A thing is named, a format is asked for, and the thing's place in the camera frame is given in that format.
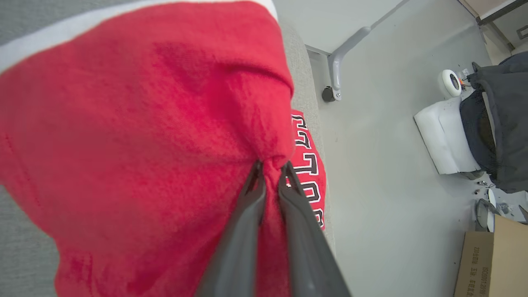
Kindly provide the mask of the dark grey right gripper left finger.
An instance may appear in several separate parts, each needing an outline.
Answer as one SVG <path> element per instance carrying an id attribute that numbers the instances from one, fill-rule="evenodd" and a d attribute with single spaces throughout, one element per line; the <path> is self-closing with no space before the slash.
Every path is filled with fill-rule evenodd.
<path id="1" fill-rule="evenodd" d="M 266 201 L 262 163 L 253 164 L 196 297 L 256 295 L 259 226 Z"/>

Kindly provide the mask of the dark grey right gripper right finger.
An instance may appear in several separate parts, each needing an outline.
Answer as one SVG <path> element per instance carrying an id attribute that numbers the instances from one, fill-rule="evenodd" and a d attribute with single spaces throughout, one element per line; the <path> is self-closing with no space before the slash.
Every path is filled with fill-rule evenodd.
<path id="1" fill-rule="evenodd" d="M 278 196 L 287 234 L 292 297 L 350 297 L 290 161 L 281 168 Z"/>

